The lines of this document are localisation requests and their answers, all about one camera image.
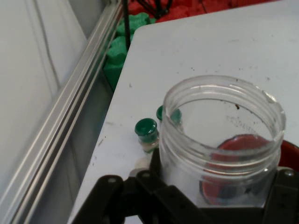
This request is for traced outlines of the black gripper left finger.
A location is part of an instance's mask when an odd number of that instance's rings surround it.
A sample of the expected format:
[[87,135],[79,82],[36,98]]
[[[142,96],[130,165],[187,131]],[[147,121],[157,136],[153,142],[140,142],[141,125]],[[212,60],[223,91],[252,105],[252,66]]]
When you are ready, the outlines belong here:
[[72,223],[122,224],[131,216],[138,216],[143,224],[210,223],[210,218],[178,188],[160,179],[160,169],[156,149],[149,169],[126,180],[117,175],[99,178]]

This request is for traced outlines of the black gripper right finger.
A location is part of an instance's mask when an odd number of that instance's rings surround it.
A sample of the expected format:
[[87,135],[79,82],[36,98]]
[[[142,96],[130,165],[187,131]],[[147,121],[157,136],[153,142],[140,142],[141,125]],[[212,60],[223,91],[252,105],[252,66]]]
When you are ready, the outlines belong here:
[[277,172],[267,198],[264,224],[299,222],[299,173],[289,168]]

